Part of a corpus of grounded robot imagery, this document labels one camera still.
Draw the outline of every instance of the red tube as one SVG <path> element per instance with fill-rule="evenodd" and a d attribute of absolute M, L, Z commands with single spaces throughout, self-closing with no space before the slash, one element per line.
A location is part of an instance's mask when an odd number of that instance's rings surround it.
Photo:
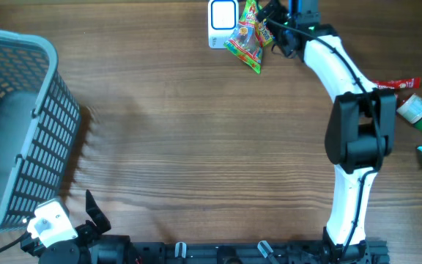
<path fill-rule="evenodd" d="M 405 89 L 413 88 L 417 89 L 421 85 L 421 78 L 410 78 L 398 81 L 372 81 L 377 84 L 379 89 Z"/>

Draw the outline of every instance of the wire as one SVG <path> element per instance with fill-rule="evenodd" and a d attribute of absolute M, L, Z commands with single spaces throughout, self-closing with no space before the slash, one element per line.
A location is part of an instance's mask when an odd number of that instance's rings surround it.
<path fill-rule="evenodd" d="M 257 8 L 258 12 L 261 10 L 259 3 L 258 3 L 258 0 L 256 0 L 256 8 Z M 352 77 L 354 78 L 355 83 L 359 86 L 360 90 L 363 92 L 364 99 L 366 100 L 368 108 L 369 108 L 369 113 L 372 116 L 372 120 L 373 120 L 373 123 L 374 123 L 374 132 L 375 132 L 375 136 L 376 136 L 376 139 L 377 139 L 377 160 L 376 160 L 375 167 L 372 170 L 366 172 L 359 179 L 360 186 L 359 186 L 359 192 L 358 192 L 358 203 L 356 205 L 356 211 L 355 211 L 355 218 L 352 221 L 351 231 L 349 232 L 349 236 L 348 236 L 346 245 L 344 246 L 343 252 L 341 253 L 341 256 L 340 256 L 340 258 L 342 258 L 346 254 L 346 251 L 348 250 L 349 244 L 351 243 L 352 236 L 354 235 L 356 228 L 358 227 L 360 208 L 361 208 L 361 205 L 362 205 L 362 202 L 363 202 L 362 198 L 363 198 L 364 184 L 366 182 L 366 178 L 367 178 L 368 175 L 379 171 L 380 167 L 382 166 L 382 162 L 383 162 L 383 158 L 384 158 L 384 155 L 383 155 L 383 152 L 382 152 L 382 139 L 380 137 L 380 129 L 379 129 L 379 124 L 378 124 L 378 120 L 377 120 L 377 113 L 374 109 L 374 105 L 371 102 L 371 99 L 369 98 L 369 94 L 367 93 L 366 89 L 364 88 L 364 86 L 360 82 L 360 79 L 356 76 L 355 71 L 352 69 L 351 65 L 349 65 L 348 61 L 336 50 L 335 47 L 328 44 L 326 41 L 322 40 L 319 37 L 313 36 L 313 35 L 311 35 L 307 32 L 293 28 L 291 26 L 283 25 L 282 23 L 278 23 L 271 18 L 265 18 L 265 20 L 268 23 L 271 23 L 275 26 L 279 26 L 283 29 L 287 29 L 289 31 L 302 34 L 306 37 L 309 37 L 312 40 L 316 40 L 319 43 L 323 44 L 325 47 L 327 47 L 332 53 L 334 53 L 343 62 L 343 64 L 346 66 L 349 73 L 351 73 Z"/>
<path fill-rule="evenodd" d="M 22 240 L 28 238 L 29 235 L 30 235 L 30 233 L 25 232 L 18 239 L 14 240 L 11 243 L 8 243 L 6 246 L 1 247 L 0 248 L 0 253 L 3 252 L 3 251 L 8 250 L 8 248 L 11 248 L 11 247 L 15 246 L 17 243 L 21 242 Z"/>

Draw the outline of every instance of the gray basket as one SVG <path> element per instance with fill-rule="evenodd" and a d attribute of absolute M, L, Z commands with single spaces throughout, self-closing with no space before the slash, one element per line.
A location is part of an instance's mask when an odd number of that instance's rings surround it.
<path fill-rule="evenodd" d="M 0 30 L 0 231 L 57 195 L 81 117 L 44 38 Z"/>

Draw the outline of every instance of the basket bottom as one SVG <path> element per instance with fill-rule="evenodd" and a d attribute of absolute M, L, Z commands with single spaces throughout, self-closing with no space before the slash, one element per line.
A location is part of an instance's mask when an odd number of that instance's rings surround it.
<path fill-rule="evenodd" d="M 12 92 L 0 102 L 0 203 L 26 138 L 36 99 L 37 93 Z"/>

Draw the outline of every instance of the wooden table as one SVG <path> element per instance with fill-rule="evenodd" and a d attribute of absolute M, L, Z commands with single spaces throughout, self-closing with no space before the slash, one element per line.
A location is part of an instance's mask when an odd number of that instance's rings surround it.
<path fill-rule="evenodd" d="M 422 1 L 320 1 L 371 79 L 422 77 Z M 331 102 L 299 60 L 265 50 L 257 75 L 207 46 L 207 3 L 0 7 L 0 29 L 47 37 L 83 106 L 61 195 L 75 225 L 92 191 L 111 234 L 173 243 L 318 239 L 330 216 Z M 368 237 L 422 263 L 422 133 L 396 120 Z M 0 246 L 19 233 L 0 234 Z M 17 247 L 0 263 L 36 263 Z"/>

